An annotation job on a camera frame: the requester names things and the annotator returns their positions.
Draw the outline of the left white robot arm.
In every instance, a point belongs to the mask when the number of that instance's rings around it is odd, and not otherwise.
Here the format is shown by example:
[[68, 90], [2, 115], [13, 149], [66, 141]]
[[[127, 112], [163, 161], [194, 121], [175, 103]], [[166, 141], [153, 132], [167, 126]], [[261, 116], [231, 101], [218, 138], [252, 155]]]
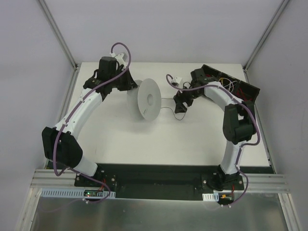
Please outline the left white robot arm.
[[77, 139], [90, 115], [113, 89], [129, 91], [137, 88], [124, 56], [124, 53], [112, 53], [102, 57], [98, 69], [85, 81], [73, 108], [54, 127], [45, 127], [42, 131], [45, 157], [86, 175], [85, 182], [91, 187], [99, 186], [102, 176], [98, 165], [83, 155]]

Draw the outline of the grey plastic spool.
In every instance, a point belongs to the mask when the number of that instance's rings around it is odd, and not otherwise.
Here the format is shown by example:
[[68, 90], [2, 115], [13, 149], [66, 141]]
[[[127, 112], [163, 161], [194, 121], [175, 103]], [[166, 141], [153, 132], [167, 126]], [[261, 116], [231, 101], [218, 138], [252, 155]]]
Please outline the grey plastic spool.
[[151, 78], [135, 82], [137, 88], [127, 91], [129, 114], [136, 121], [154, 121], [161, 110], [160, 88]]

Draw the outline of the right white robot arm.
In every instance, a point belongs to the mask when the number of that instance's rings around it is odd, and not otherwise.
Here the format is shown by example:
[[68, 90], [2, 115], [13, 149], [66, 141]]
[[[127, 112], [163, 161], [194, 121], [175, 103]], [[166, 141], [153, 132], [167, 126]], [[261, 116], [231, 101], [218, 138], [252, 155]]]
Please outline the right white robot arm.
[[208, 65], [191, 72], [189, 86], [169, 77], [171, 86], [178, 91], [173, 96], [175, 113], [185, 113], [194, 99], [205, 96], [224, 112], [223, 135], [227, 140], [225, 153], [214, 176], [206, 184], [210, 189], [229, 189], [240, 180], [240, 160], [245, 146], [258, 145], [260, 132], [256, 123], [255, 100], [260, 89]]

